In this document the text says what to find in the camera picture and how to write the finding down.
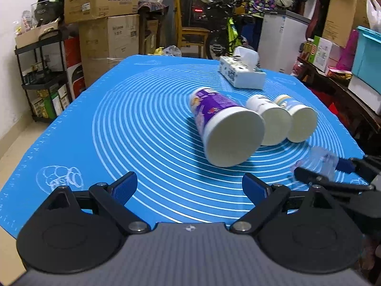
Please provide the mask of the clear plastic cup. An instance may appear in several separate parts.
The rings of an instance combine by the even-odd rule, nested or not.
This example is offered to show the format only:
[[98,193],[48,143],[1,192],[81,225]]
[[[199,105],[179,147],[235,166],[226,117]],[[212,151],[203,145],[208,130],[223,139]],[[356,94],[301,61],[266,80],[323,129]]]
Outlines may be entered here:
[[296,168],[301,167],[326,176],[333,181],[337,165],[338,156],[335,153],[322,147],[311,147],[308,154],[291,167],[291,172],[294,174]]

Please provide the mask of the blue yellow paper cup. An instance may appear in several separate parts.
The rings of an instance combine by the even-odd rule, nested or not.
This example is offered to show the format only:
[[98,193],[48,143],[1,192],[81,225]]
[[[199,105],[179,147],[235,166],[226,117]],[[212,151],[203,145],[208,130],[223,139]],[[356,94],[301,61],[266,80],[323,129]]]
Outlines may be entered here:
[[284,108],[291,116],[292,126],[287,135],[288,140],[293,143],[301,143],[309,139],[317,126],[316,111],[286,94],[278,96],[275,104]]

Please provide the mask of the white patterned paper cup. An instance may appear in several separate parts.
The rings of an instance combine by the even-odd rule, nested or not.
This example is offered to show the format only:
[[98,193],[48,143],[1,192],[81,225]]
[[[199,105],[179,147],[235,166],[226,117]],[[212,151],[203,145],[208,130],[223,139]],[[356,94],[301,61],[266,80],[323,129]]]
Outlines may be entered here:
[[261,94],[251,96],[246,107],[261,115],[265,121],[262,146],[278,145],[286,139],[292,125],[288,111]]

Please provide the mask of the purple paper cup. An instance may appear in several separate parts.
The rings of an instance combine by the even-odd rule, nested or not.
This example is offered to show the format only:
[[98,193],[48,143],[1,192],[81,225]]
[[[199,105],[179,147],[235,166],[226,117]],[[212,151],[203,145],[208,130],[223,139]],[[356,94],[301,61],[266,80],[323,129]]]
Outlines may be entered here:
[[260,114],[210,87],[194,90],[189,106],[205,156],[212,165],[239,165],[261,146],[266,128]]

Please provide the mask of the dark wooden side table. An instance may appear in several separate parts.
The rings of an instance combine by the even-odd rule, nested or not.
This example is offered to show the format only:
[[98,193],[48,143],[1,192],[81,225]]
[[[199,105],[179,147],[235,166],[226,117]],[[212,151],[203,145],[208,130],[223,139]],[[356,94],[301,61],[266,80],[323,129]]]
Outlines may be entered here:
[[343,83],[325,76],[300,57],[297,61],[301,63],[301,69],[296,78],[337,116],[357,143],[380,145],[380,116]]

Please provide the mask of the teal plastic storage bin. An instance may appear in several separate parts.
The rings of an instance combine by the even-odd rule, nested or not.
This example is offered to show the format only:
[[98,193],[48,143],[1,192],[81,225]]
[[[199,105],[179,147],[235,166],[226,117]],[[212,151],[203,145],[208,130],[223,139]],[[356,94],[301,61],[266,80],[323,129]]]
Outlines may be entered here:
[[381,39],[380,33],[357,27],[358,43],[352,73],[380,93],[381,88]]

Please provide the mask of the green white product box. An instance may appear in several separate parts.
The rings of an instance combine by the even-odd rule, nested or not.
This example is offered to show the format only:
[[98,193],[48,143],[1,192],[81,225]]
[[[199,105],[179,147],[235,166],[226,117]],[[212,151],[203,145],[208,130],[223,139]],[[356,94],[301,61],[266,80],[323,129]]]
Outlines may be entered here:
[[323,73],[328,73],[329,67],[335,68],[342,53],[342,48],[336,43],[315,36],[308,62]]

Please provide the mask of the white tissue pack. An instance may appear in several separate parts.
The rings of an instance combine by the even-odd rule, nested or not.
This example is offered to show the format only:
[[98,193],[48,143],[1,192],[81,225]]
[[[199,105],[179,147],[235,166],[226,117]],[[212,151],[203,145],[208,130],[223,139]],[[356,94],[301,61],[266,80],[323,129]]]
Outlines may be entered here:
[[261,90],[266,82],[266,73],[258,68],[259,55],[255,50],[238,46],[232,56],[219,59],[220,74],[234,87]]

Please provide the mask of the blue silicone baking mat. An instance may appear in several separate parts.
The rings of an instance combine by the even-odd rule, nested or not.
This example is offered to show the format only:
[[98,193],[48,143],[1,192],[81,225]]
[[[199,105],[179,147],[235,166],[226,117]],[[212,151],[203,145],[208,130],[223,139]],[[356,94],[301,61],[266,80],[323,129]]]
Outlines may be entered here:
[[268,71],[263,95],[281,94],[313,107],[318,125],[303,143],[259,148],[236,167],[211,165],[203,152],[189,96],[210,87],[245,105],[254,90],[233,88],[218,62],[165,56],[131,56],[85,90],[24,154],[1,190],[1,227],[17,236],[59,186],[86,190],[136,172],[138,189],[127,207],[147,223],[223,222],[252,209],[241,188],[247,172],[268,184],[306,190],[291,167],[309,149],[342,158],[363,151],[328,108],[295,77]]

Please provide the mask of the white chest freezer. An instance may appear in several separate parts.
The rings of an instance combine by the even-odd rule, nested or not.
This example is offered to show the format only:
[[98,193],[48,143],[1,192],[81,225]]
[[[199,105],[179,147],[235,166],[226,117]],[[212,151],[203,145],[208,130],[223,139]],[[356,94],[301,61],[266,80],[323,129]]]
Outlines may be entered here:
[[290,74],[309,23],[310,19],[288,10],[267,11],[258,45],[260,67]]

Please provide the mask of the tall cardboard box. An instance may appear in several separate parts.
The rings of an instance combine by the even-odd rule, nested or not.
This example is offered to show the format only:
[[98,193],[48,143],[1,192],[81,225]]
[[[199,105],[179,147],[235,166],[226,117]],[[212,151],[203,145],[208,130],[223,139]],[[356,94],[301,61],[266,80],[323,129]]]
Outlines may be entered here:
[[352,30],[369,28],[366,0],[330,0],[322,37],[345,48]]

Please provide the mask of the black bicycle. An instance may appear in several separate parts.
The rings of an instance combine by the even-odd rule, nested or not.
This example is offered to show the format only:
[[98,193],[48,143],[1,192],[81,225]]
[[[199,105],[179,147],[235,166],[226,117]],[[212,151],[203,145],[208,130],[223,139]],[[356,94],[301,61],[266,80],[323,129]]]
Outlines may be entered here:
[[208,59],[219,60],[222,56],[233,56],[235,48],[243,46],[254,49],[242,35],[246,24],[254,23],[251,15],[237,14],[235,10],[244,6],[244,0],[224,2],[222,0],[200,0],[203,3],[210,34],[205,42]]

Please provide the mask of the black shelf rack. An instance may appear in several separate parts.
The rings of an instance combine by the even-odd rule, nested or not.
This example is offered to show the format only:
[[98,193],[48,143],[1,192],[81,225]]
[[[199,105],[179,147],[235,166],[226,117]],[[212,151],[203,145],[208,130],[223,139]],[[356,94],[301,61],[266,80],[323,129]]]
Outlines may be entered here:
[[[61,70],[48,65],[43,54],[45,46],[58,44]],[[34,53],[34,64],[22,70],[20,55]],[[34,121],[53,122],[72,102],[68,74],[66,71],[63,35],[57,28],[49,28],[34,43],[16,47],[14,53],[21,76],[22,88],[28,101]]]

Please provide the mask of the lower cardboard box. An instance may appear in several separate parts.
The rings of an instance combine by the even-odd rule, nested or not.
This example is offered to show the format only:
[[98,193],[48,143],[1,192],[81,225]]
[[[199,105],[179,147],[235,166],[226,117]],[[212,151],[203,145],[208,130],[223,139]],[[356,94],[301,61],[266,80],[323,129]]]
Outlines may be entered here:
[[79,24],[85,84],[91,86],[123,59],[139,53],[138,14],[84,21]]

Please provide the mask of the upper cardboard box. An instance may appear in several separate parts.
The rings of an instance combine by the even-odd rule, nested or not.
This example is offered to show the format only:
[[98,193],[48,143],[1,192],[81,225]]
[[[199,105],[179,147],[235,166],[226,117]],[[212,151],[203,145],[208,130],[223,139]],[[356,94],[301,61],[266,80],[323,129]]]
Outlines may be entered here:
[[138,12],[139,0],[65,0],[64,17],[67,24],[131,15]]

